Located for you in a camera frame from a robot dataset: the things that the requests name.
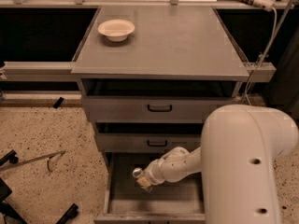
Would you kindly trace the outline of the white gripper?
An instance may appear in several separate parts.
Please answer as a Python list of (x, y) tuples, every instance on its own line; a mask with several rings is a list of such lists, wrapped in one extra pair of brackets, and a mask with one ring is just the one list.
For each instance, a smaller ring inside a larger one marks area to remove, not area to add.
[(137, 183), (141, 187), (149, 187), (150, 184), (152, 186), (157, 186), (160, 184), (163, 184), (165, 181), (162, 172), (161, 172), (161, 167), (159, 164), (159, 160), (152, 161), (148, 167), (145, 169), (145, 176), (139, 177), (137, 179)]

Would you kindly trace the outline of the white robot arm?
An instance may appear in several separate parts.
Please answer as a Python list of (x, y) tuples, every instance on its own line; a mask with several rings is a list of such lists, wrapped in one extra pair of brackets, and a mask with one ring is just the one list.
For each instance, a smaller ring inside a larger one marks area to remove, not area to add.
[(205, 121), (200, 147), (175, 147), (133, 177), (143, 189), (202, 175), (206, 224), (281, 224), (273, 159), (298, 143), (286, 113), (269, 107), (225, 105)]

